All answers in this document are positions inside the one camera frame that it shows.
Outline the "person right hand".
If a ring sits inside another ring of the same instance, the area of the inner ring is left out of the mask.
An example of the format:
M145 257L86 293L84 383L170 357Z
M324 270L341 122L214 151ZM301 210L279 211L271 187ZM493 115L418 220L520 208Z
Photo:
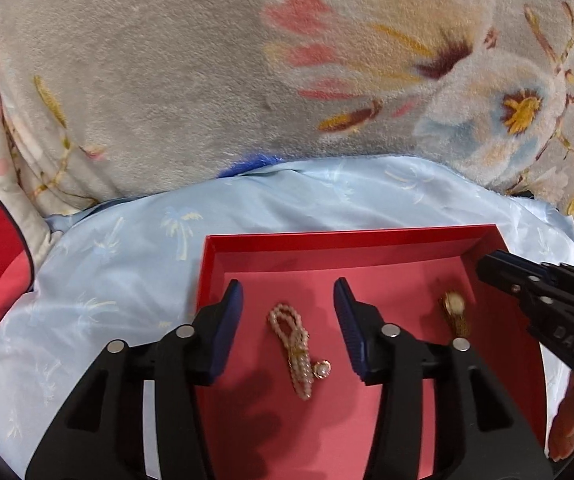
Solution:
M566 460L574 451L574 373L571 373L564 400L549 431L548 452L554 462Z

